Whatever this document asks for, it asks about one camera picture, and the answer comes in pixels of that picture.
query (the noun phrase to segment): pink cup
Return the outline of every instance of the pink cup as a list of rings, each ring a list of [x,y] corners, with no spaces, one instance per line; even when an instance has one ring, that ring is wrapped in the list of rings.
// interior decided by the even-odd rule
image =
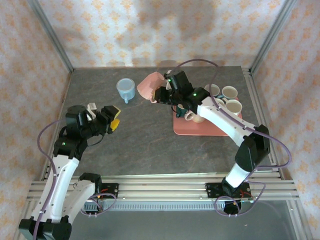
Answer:
[[[146,76],[136,89],[144,99],[150,100],[151,103],[155,104],[157,102],[154,99],[155,91],[161,87],[164,82],[164,76],[160,72],[155,71]]]

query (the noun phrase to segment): mug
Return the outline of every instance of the mug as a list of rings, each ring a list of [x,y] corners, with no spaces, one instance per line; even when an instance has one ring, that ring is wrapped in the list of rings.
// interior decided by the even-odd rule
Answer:
[[[205,85],[204,89],[207,90],[210,93],[209,84]],[[220,93],[220,88],[215,84],[211,84],[211,94],[212,94],[212,96],[216,97],[216,96],[219,95],[219,93]]]
[[[161,87],[165,82],[164,76],[160,72],[153,72],[146,76],[146,78],[136,87],[138,93],[145,99],[150,100],[151,103],[156,103],[154,100],[155,91]]]
[[[218,104],[220,104],[222,107],[225,107],[225,102],[222,101],[221,99],[219,99],[219,98],[214,98],[214,100],[215,100]]]
[[[238,116],[242,110],[242,104],[235,99],[228,100],[225,107],[236,116]]]
[[[127,104],[136,95],[135,82],[130,78],[123,78],[116,83],[120,97]]]
[[[223,98],[226,99],[235,99],[238,96],[238,91],[233,86],[225,86],[221,93]]]
[[[184,115],[184,119],[187,120],[187,121],[194,121],[195,123],[199,124],[199,123],[202,123],[205,118],[202,117],[202,116],[199,116],[198,114],[195,114],[194,112],[192,111],[188,111],[185,115]]]

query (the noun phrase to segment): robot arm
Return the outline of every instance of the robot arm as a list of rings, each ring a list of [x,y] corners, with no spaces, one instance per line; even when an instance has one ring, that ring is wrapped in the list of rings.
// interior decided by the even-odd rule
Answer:
[[[66,126],[62,128],[59,138],[54,143],[52,161],[56,169],[56,182],[51,198],[48,200],[45,211],[42,212],[53,184],[53,170],[50,171],[44,191],[31,218],[22,219],[19,224],[19,230],[27,240],[33,239],[40,213],[42,217],[37,231],[38,240],[69,239],[72,223],[80,209],[92,195],[102,190],[100,175],[84,173],[73,192],[66,198],[71,178],[88,146],[87,140],[93,136],[113,133],[119,124],[119,120],[116,119],[119,113],[120,110],[114,106],[105,106],[101,112],[98,112],[95,104],[89,104],[88,109],[81,105],[68,108],[65,115]]]
[[[182,70],[172,70],[164,75],[171,89],[160,87],[155,91],[154,99],[157,103],[168,105],[182,105],[183,108],[200,115],[223,130],[239,147],[235,155],[235,164],[228,175],[222,180],[222,191],[228,196],[241,186],[248,175],[270,153],[270,142],[266,137],[252,133],[246,128],[269,134],[264,125],[256,127],[246,122],[224,106],[213,103],[208,91],[202,87],[193,88],[186,74]],[[246,127],[242,128],[226,117],[220,109],[227,112],[232,118],[238,120]]]

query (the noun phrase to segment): patterned wall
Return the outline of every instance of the patterned wall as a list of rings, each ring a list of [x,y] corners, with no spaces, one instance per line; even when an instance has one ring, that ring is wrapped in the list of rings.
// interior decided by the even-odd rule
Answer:
[[[319,0],[298,0],[255,77],[272,134],[292,152],[289,172],[315,239],[320,239],[319,9]]]
[[[250,67],[285,0],[39,0],[74,67]]]
[[[11,240],[44,164],[37,135],[58,117],[68,71],[26,0],[0,3],[0,32],[0,238]]]

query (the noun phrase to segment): cup handle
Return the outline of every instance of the cup handle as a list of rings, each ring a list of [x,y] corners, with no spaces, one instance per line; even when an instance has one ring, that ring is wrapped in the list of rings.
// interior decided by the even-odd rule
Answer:
[[[224,102],[224,104],[226,104],[229,99],[227,99],[226,97],[223,97],[223,98],[221,98],[221,100]]]
[[[192,114],[194,114],[194,113],[191,112],[191,111],[188,111],[188,112],[184,115],[184,119],[185,119],[186,121],[192,120],[194,117],[193,117],[193,116],[189,117],[189,116],[192,115]]]
[[[153,96],[150,97],[149,100],[150,100],[150,102],[151,102],[152,104],[156,104],[156,103],[157,103],[157,101],[155,100],[155,94],[153,94]]]
[[[124,95],[124,102],[125,102],[126,104],[128,104],[128,103],[129,103],[128,95],[127,95],[127,94],[125,94],[125,95]]]

